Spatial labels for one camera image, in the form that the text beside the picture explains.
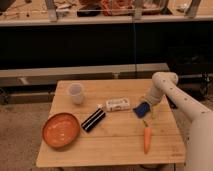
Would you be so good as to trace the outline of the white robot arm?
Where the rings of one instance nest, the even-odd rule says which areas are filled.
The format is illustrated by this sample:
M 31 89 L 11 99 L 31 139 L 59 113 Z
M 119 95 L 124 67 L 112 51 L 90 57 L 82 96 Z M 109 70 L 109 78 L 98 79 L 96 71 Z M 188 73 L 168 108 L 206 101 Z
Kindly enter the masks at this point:
M 177 87 L 174 72 L 156 72 L 150 90 L 140 103 L 142 114 L 166 95 L 191 121 L 184 171 L 213 171 L 213 110 Z

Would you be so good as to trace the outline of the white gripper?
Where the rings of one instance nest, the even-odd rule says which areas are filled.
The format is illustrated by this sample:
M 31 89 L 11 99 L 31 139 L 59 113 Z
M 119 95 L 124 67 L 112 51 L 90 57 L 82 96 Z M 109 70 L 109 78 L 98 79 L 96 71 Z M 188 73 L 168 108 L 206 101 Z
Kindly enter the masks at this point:
M 154 111 L 155 105 L 161 102 L 163 98 L 163 91 L 159 88 L 157 88 L 155 85 L 152 85 L 149 91 L 146 93 L 145 98 L 141 97 L 140 98 L 140 104 L 146 103 L 146 101 L 151 105 L 150 107 L 150 113 L 151 113 L 151 118 L 155 119 L 156 114 Z

